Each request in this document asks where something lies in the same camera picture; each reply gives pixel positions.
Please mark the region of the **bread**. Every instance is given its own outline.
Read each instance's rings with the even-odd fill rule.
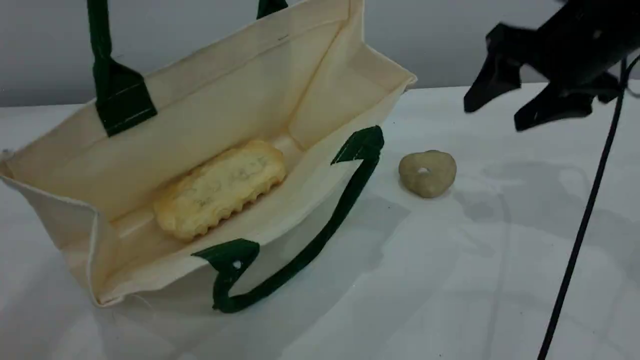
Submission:
[[[281,183],[286,176],[282,153],[254,140],[223,152],[167,187],[154,203],[160,228],[191,242],[241,211],[247,202]]]

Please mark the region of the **cream tote bag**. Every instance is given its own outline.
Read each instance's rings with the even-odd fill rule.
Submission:
[[[5,156],[2,180],[31,204],[96,306],[209,265],[220,311],[273,293],[349,213],[378,163],[378,124],[415,76],[364,44],[363,0],[261,0],[258,21],[144,77],[111,58],[107,0],[88,0],[88,12],[97,99]],[[284,153],[280,186],[193,243],[160,230],[150,207],[158,190],[256,138]],[[297,256],[230,295],[261,247],[342,188],[319,233],[289,240],[307,243]]]

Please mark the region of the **wire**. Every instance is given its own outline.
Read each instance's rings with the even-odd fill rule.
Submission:
[[[629,78],[631,78],[631,70],[633,70],[634,66],[636,66],[636,64],[638,63],[638,60],[640,60],[640,55],[638,55],[638,57],[632,61],[631,65],[629,65]],[[640,92],[635,92],[631,89],[631,86],[629,86],[627,84],[627,92],[629,93],[629,96],[631,97],[635,97],[636,99],[640,99]]]
[[[602,182],[604,170],[607,166],[609,153],[611,152],[613,140],[616,136],[616,131],[618,130],[618,123],[620,122],[620,115],[622,114],[622,104],[625,98],[625,89],[628,88],[631,71],[639,61],[640,56],[635,58],[635,60],[632,61],[629,66],[627,66],[626,58],[622,59],[622,61],[620,62],[620,88],[622,89],[622,91],[620,92],[618,101],[616,102],[616,110],[613,114],[613,119],[611,120],[611,128],[609,129],[609,134],[607,135],[607,141],[605,142],[604,149],[602,149],[602,155],[598,164],[598,171],[596,172],[596,177],[593,181],[593,186],[591,187],[591,193],[589,194],[589,200],[587,201],[587,206],[584,210],[582,221],[580,222],[580,227],[578,228],[578,233],[575,237],[575,243],[573,244],[573,249],[571,250],[569,263],[567,264],[566,270],[564,271],[562,284],[560,285],[560,290],[558,291],[558,295],[556,297],[556,303],[554,304],[554,309],[551,312],[551,318],[549,319],[549,324],[547,325],[547,333],[545,334],[545,339],[543,340],[540,352],[538,353],[538,360],[545,360],[547,358],[549,348],[551,347],[551,341],[553,340],[554,333],[556,331],[558,319],[560,319],[560,313],[564,304],[564,298],[566,297],[566,293],[569,289],[571,276],[573,275],[573,271],[575,270],[575,264],[578,260],[578,254],[580,253],[580,248],[582,247],[582,241],[584,240],[584,235],[586,234],[587,226],[589,225],[589,220],[591,219],[593,207],[595,206],[596,198],[598,197],[598,191],[600,190],[600,183]]]

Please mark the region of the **white table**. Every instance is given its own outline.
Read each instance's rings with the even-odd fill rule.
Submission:
[[[534,359],[613,111],[596,105],[588,119],[516,134],[513,114],[541,89],[471,116],[466,88],[404,94],[383,125],[379,168],[323,254],[236,315],[213,312],[210,285],[193,285],[212,279],[209,269],[92,308],[33,211],[0,185],[0,357]],[[24,145],[76,108],[0,109],[0,147]],[[640,357],[638,113],[628,97],[549,359]],[[431,201],[396,175],[403,155],[427,149],[450,152],[459,168]]]

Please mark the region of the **dark green strap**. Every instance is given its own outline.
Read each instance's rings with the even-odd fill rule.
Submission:
[[[260,0],[258,19],[287,7],[285,0]],[[100,121],[108,136],[130,129],[157,115],[142,75],[111,57],[108,0],[87,0],[93,79]]]
[[[332,164],[353,160],[362,160],[362,163],[349,180],[331,219],[291,262],[248,293],[229,297],[229,291],[233,285],[258,257],[260,253],[258,243],[238,239],[194,253],[193,256],[207,260],[218,271],[213,285],[213,308],[223,313],[235,313],[246,309],[272,294],[309,265],[320,254],[351,211],[378,164],[383,144],[382,130],[378,126],[369,127],[351,135]]]
[[[282,9],[286,9],[289,5],[287,5],[286,0],[260,0],[258,3],[258,19],[261,19],[267,15],[271,15],[272,13],[279,12]]]

